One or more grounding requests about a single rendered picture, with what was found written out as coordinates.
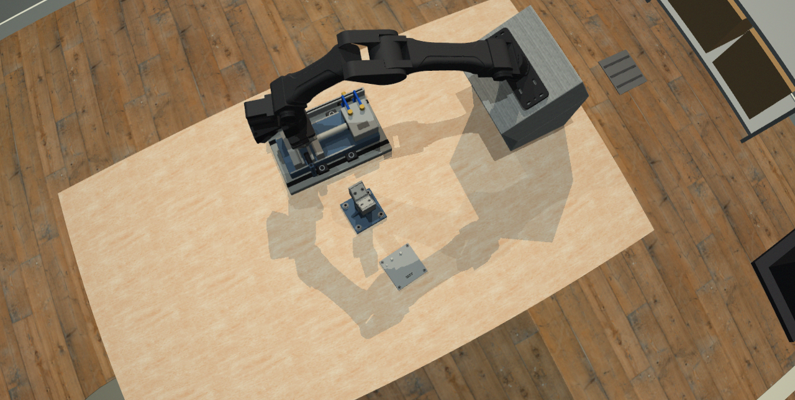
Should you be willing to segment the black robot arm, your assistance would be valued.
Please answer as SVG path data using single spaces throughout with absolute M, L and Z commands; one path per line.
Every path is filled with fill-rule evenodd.
M 257 143 L 269 142 L 281 128 L 286 139 L 300 134 L 298 125 L 287 123 L 299 122 L 312 98 L 344 80 L 389 85 L 420 71 L 465 71 L 496 82 L 506 80 L 524 109 L 549 95 L 507 27 L 469 43 L 424 42 L 390 29 L 343 31 L 336 37 L 338 44 L 325 57 L 271 82 L 271 94 L 265 98 L 244 102 Z M 367 46 L 370 59 L 361 60 L 360 48 L 352 43 Z

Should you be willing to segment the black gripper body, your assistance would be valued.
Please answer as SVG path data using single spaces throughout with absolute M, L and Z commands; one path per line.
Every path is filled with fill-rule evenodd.
M 311 137 L 315 136 L 315 132 L 311 125 L 309 115 L 307 115 L 306 113 L 306 109 L 304 109 L 304 114 L 301 117 L 300 122 L 287 123 L 287 124 L 296 124 L 300 129 L 300 134 L 296 134 L 289 138 L 289 143 L 291 145 L 291 148 L 300 147 L 304 143 L 308 143 Z

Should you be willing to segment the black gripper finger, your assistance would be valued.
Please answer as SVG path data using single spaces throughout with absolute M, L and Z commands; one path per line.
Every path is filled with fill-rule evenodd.
M 316 134 L 315 134 L 315 136 L 314 136 L 314 137 L 312 137 L 311 139 L 309 139 L 309 142 L 308 142 L 308 143 L 304 143 L 304 144 L 303 144 L 303 145 L 301 145 L 300 147 L 296 147 L 296 148 L 306 148 L 307 146 L 309 146 L 310 142 L 314 142 L 316 139 L 317 139 L 317 137 L 316 137 Z M 296 148 L 293 148 L 293 149 L 296 149 Z

